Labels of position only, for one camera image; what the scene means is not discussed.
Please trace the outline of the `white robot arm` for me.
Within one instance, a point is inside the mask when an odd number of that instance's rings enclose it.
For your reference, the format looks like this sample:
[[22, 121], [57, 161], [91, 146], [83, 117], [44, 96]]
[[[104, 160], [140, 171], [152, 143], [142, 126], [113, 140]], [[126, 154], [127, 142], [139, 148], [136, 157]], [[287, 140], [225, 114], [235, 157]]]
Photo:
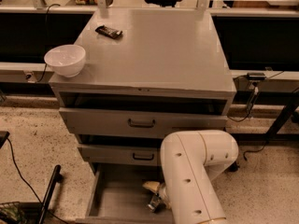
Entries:
[[154, 212], [160, 204], [172, 211], [175, 224], [228, 224], [211, 181], [237, 159], [238, 145], [224, 131], [170, 133], [162, 142], [160, 159], [164, 182], [143, 184], [153, 196]]

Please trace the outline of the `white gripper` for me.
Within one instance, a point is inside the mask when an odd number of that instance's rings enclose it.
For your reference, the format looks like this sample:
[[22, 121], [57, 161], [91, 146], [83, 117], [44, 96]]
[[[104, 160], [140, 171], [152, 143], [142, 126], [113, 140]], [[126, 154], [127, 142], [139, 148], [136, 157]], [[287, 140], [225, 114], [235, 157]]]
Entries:
[[159, 195], [160, 199], [162, 200], [162, 202], [164, 203], [165, 207], [167, 209], [171, 208], [171, 202], [170, 202], [169, 196], [167, 194], [166, 184], [160, 184], [157, 181], [146, 181], [143, 184], [143, 187], [145, 189], [150, 190], [151, 192], [158, 192], [158, 195]]

